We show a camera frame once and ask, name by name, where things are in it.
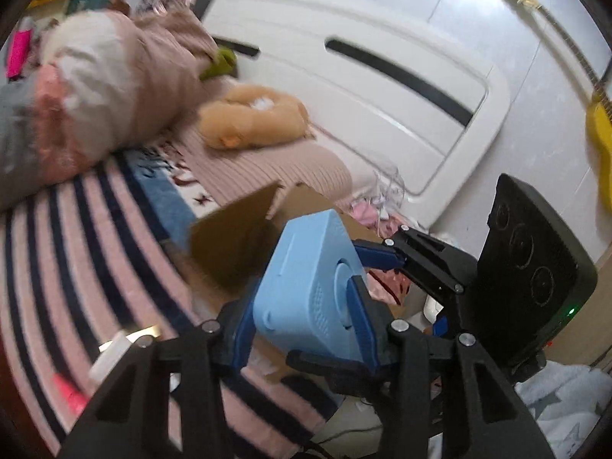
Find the pink spray bottle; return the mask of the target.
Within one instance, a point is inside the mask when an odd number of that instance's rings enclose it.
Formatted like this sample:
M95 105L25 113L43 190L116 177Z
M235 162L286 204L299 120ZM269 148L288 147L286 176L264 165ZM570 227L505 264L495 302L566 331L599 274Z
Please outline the pink spray bottle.
M80 417L88 404L88 397L73 386L61 374L56 373L53 376L53 381L57 391L60 393L68 408L70 408L70 411L76 417Z

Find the light blue plastic device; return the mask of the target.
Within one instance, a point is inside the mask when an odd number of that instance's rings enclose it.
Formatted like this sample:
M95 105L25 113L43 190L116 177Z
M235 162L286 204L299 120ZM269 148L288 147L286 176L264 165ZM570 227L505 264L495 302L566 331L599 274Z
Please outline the light blue plastic device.
M366 310L366 272L338 213L286 223L261 279L253 316L258 333L279 350L380 367Z

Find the white rectangular power bank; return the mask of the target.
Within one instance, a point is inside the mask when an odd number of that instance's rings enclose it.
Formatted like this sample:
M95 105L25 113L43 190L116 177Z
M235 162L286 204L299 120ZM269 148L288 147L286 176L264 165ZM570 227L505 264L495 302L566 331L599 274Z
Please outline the white rectangular power bank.
M132 342L124 330L116 333L111 341L102 346L101 353L88 372L89 379L96 384L102 383L131 348L131 345Z

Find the brown cardboard box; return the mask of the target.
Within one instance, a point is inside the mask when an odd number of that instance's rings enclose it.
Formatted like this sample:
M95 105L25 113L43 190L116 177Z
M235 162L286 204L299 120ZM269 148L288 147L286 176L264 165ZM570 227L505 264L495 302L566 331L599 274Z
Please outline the brown cardboard box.
M286 223L299 216L333 209L340 216L352 242L363 239L383 244L376 234L334 207L307 184L297 184L282 201L277 202L275 198L279 191L277 182L269 184L215 210L192 226L189 262L195 270L191 273L190 283L200 306L210 313L219 316L225 304L247 295L255 299ZM347 364L366 373L365 365L358 361L292 351L309 358L307 370L310 373L319 371L316 366L324 361ZM279 350L258 333L255 326L250 355L263 355L274 364L284 365L290 352Z

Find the pink ribbed pillow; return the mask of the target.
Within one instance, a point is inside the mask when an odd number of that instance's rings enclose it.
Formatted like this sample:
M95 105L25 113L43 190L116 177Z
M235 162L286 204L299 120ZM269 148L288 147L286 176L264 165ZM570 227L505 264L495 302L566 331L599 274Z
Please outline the pink ribbed pillow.
M353 180L339 156L313 140L244 150L216 150L204 144L193 121L167 132L196 180L220 205L278 182L283 197L295 184L308 184L333 202L350 196Z

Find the white bed headboard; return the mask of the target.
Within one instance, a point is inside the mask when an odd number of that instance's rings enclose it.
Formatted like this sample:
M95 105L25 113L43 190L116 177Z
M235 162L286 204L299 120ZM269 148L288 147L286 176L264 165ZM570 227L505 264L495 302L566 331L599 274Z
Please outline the white bed headboard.
M330 137L397 179L429 227L496 138L503 73L427 23L362 0L213 0L205 29L239 78L299 98Z

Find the yellow electric guitar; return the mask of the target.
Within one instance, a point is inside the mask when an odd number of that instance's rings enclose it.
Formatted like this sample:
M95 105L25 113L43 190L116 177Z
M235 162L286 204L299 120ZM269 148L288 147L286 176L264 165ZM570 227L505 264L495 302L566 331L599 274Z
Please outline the yellow electric guitar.
M586 135L599 157L599 200L611 212L611 62L599 75L578 42L539 0L505 0L536 30L578 88L585 107Z

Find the brown plush toy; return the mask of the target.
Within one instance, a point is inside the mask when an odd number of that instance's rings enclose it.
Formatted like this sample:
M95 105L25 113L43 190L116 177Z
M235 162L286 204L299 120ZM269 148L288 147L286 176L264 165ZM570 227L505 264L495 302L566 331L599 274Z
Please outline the brown plush toy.
M286 144L313 137L304 104L292 95L259 85L239 84L198 111L204 143L219 150Z

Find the green plush toy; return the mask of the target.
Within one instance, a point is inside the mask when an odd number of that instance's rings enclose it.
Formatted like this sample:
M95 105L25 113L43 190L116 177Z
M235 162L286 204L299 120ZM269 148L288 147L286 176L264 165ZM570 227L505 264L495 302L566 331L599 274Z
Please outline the green plush toy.
M201 81L218 78L222 76L236 75L238 70L238 59L232 49L219 47L211 64L199 75Z

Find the rolled pink grey duvet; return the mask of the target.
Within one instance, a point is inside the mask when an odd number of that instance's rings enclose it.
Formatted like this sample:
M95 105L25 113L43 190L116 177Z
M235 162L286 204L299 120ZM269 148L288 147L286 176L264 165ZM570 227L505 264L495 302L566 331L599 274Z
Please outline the rolled pink grey duvet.
M41 64L1 88L1 207L150 141L205 98L218 47L185 7L132 20L75 13L55 27Z

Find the magenta box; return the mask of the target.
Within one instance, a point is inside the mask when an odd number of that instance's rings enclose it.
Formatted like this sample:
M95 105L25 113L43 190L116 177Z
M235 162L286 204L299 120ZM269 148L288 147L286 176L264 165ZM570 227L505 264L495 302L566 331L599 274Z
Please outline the magenta box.
M32 29L18 30L10 38L5 70L7 80L16 80L22 76L22 70L30 52L32 38Z

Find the yellow shelf desk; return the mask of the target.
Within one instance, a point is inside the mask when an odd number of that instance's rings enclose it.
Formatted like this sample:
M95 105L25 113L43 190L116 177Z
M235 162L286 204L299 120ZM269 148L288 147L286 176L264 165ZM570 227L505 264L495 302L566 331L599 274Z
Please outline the yellow shelf desk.
M70 0L31 0L26 13L41 11L43 8L52 8L56 13L64 13Z

